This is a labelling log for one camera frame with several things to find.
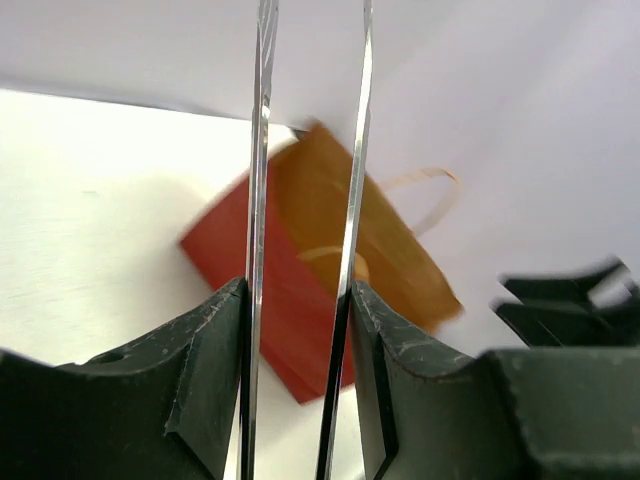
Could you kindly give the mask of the red and brown paper bag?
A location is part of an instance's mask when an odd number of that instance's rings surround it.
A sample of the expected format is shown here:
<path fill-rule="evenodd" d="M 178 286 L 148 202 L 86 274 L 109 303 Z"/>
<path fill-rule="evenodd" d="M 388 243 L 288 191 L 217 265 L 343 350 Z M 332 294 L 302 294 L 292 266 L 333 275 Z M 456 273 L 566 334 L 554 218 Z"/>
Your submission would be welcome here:
<path fill-rule="evenodd" d="M 334 326 L 352 158 L 322 124 L 268 163 L 261 352 L 299 403 L 323 396 Z M 462 306 L 385 197 L 364 183 L 354 276 L 429 333 Z"/>

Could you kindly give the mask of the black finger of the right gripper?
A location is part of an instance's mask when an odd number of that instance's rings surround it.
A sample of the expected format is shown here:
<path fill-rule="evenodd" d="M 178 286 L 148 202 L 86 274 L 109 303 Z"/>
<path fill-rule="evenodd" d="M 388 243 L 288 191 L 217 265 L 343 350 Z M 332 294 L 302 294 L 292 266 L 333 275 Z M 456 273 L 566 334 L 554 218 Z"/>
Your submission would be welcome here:
<path fill-rule="evenodd" d="M 627 271 L 612 257 L 570 276 L 506 276 L 500 283 L 516 300 L 497 301 L 492 310 L 529 347 L 637 347 L 639 284 L 627 283 L 628 296 L 611 305 L 590 297 Z"/>

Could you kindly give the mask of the stainless steel tongs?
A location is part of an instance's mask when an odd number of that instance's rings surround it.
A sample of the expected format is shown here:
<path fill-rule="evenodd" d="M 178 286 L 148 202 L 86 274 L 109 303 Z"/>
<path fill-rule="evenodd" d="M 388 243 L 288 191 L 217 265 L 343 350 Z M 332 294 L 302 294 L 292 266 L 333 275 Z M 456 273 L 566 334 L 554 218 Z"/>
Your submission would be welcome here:
<path fill-rule="evenodd" d="M 342 366 L 352 295 L 353 274 L 361 203 L 365 179 L 370 101 L 373 77 L 373 3 L 363 3 L 364 54 L 355 128 L 352 170 L 348 191 L 344 239 L 341 251 L 335 320 L 323 402 L 315 477 L 332 475 L 335 427 Z M 264 287 L 265 226 L 267 205 L 267 147 L 272 72 L 279 19 L 277 1 L 261 1 L 257 10 L 254 65 L 251 161 L 248 184 L 248 217 L 245 277 L 248 286 L 246 325 L 243 329 L 240 387 L 240 445 L 237 477 L 252 479 L 255 472 L 255 441 L 258 391 L 258 356 Z"/>

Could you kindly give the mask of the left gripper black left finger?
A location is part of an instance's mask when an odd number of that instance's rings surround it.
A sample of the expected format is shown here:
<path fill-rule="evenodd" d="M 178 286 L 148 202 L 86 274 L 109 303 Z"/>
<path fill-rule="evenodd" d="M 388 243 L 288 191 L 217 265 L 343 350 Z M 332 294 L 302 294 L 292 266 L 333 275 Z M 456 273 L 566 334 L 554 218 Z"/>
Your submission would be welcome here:
<path fill-rule="evenodd" d="M 245 282 L 88 362 L 1 354 L 5 479 L 220 479 Z"/>

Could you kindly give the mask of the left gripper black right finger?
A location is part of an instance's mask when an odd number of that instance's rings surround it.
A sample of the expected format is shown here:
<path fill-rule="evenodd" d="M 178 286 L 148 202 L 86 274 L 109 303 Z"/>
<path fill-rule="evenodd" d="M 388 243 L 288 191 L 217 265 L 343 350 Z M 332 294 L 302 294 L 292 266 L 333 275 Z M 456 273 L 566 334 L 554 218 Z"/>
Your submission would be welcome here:
<path fill-rule="evenodd" d="M 353 288 L 351 340 L 369 479 L 635 479 L 635 348 L 467 356 Z"/>

